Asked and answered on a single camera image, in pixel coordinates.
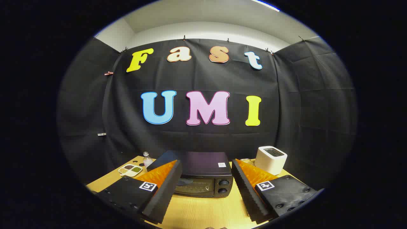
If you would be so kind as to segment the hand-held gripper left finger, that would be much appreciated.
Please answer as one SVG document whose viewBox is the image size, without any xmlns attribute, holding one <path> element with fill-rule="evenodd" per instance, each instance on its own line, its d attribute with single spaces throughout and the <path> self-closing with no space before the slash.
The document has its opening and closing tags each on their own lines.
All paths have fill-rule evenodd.
<svg viewBox="0 0 407 229">
<path fill-rule="evenodd" d="M 129 218 L 162 223 L 181 173 L 181 161 L 174 160 L 139 178 L 121 178 L 95 195 Z"/>
</svg>

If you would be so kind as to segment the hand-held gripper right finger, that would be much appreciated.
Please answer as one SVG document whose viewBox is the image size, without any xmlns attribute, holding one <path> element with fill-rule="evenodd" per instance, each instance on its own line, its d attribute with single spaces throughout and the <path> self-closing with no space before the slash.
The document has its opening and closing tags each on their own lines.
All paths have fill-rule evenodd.
<svg viewBox="0 0 407 229">
<path fill-rule="evenodd" d="M 232 175 L 248 215 L 261 224 L 280 220 L 304 207 L 318 191 L 291 175 L 277 177 L 241 160 L 232 160 Z"/>
</svg>

